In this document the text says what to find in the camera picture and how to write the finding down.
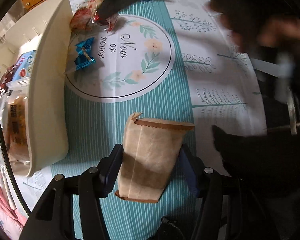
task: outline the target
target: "teal striped tablecloth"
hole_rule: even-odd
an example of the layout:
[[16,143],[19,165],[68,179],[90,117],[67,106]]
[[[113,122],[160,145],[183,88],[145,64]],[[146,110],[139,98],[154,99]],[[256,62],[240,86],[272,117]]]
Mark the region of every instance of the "teal striped tablecloth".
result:
[[[92,102],[65,87],[69,152],[64,160],[51,166],[53,176],[62,173],[70,177],[96,166],[101,158],[109,155],[116,143],[122,143],[126,120],[133,112],[143,113],[142,117],[194,122],[182,55],[164,1],[141,1],[120,13],[148,18],[167,31],[175,47],[173,68],[155,89],[124,102]],[[187,134],[185,143],[195,154],[194,132]],[[106,199],[101,199],[111,240],[146,240],[156,232],[164,215],[177,220],[180,229],[189,238],[195,221],[195,198],[187,188],[178,163],[157,204],[121,200],[114,195],[117,188],[115,185],[113,192]],[[74,225],[76,237],[82,239],[77,197],[74,198]]]

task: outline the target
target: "person's hand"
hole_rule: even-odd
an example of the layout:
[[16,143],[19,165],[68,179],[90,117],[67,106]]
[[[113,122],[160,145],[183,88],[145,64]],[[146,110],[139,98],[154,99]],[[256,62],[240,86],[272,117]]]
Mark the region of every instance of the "person's hand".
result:
[[251,43],[279,47],[284,41],[300,41],[300,20],[295,16],[276,15],[258,23],[258,12],[243,0],[212,0],[208,7],[222,13],[220,22],[232,30],[240,52],[246,52]]

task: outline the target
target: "brown paper packet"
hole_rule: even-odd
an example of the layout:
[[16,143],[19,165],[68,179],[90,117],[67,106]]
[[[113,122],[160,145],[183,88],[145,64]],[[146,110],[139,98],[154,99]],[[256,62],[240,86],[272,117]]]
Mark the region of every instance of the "brown paper packet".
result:
[[183,137],[194,124],[129,116],[123,135],[123,160],[118,196],[156,203],[177,160]]

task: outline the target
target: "blue wrapped candy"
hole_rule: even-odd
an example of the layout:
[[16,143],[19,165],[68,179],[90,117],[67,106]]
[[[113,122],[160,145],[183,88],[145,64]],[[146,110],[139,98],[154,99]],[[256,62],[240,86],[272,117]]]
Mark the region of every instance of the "blue wrapped candy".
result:
[[94,37],[86,39],[85,41],[81,41],[75,46],[76,52],[79,54],[78,57],[75,59],[75,65],[76,65],[76,70],[85,68],[92,63],[95,63],[96,60],[91,57],[91,45],[94,40]]

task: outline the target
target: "table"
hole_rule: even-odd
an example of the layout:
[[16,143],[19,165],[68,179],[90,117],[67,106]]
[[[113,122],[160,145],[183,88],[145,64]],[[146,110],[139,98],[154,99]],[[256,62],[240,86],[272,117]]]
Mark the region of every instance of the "table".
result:
[[[135,38],[132,43],[126,41],[131,45],[126,51],[133,55],[132,60],[123,64],[125,54],[117,53],[116,64],[111,58],[99,58],[104,68],[90,67],[66,76],[69,152],[64,160],[33,178],[18,178],[27,203],[34,205],[54,175],[81,174],[108,156],[114,144],[122,142],[127,117],[135,111],[143,117],[194,122],[195,131],[187,134],[185,143],[206,166],[221,174],[227,172],[213,147],[212,124],[236,135],[265,133],[263,103],[251,62],[246,54],[236,53],[229,41],[231,34],[218,25],[218,15],[206,10],[206,2],[140,1],[120,12],[125,19],[122,29],[129,32],[129,41]],[[121,36],[107,39],[118,41]],[[160,63],[153,67],[156,71],[147,73],[152,59]],[[190,237],[196,200],[178,163],[157,204],[121,200],[113,194],[117,188],[115,185],[100,201],[112,240],[147,239],[164,215],[178,220],[180,229]],[[78,199],[74,198],[75,232],[82,238],[79,217]]]

